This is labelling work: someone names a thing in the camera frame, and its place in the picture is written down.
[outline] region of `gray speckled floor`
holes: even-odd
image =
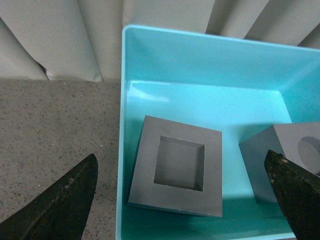
[[[0,222],[94,153],[82,239],[114,239],[119,111],[120,84],[0,80]]]

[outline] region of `white curtain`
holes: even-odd
[[[0,18],[0,79],[48,80]]]
[[[1,79],[119,82],[128,24],[320,49],[320,0],[0,0],[0,18]]]
[[[123,25],[205,33],[215,0],[124,0]]]
[[[102,80],[76,0],[1,0],[0,16],[50,80]]]

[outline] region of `gray square block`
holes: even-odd
[[[239,147],[257,201],[277,201],[264,165],[268,150],[320,174],[320,122],[274,124]]]
[[[128,203],[222,216],[222,133],[145,116]]]

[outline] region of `square frame block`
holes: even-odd
[[[128,203],[222,216],[222,132],[145,116]]]

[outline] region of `turquoise plastic bin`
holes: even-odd
[[[238,144],[320,121],[320,51],[138,25],[122,41],[116,238],[294,237],[277,203],[256,203]],[[222,131],[223,217],[127,206],[145,115]]]

